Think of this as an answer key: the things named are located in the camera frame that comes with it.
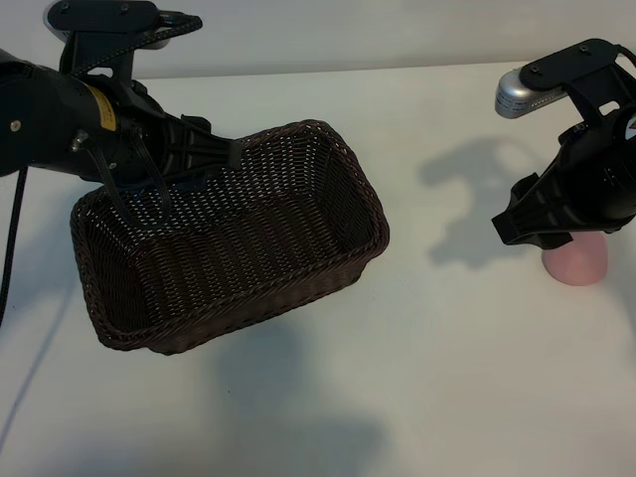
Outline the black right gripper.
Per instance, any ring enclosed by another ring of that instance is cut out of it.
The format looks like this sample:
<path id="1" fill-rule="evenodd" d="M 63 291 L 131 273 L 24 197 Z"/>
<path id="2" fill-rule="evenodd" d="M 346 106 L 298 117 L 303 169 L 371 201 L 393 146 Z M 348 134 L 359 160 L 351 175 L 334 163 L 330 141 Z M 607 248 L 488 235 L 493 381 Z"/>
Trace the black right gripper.
<path id="1" fill-rule="evenodd" d="M 635 218 L 635 109 L 616 109 L 597 127 L 581 122 L 558 141 L 546 171 L 517 182 L 492 219 L 504 244 L 553 250 L 575 233 L 612 234 Z"/>

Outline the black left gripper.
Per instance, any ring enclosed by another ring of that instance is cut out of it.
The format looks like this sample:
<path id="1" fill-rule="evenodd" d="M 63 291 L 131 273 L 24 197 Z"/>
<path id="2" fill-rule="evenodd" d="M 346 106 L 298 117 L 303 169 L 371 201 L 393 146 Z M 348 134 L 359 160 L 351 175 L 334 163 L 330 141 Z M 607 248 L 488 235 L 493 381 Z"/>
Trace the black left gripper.
<path id="1" fill-rule="evenodd" d="M 137 81 L 132 93 L 139 102 L 118 108 L 123 144 L 111 156 L 117 187 L 155 186 L 151 170 L 156 169 L 168 187 L 200 192 L 211 179 L 240 168 L 240 143 L 213 134 L 208 119 L 165 112 Z"/>

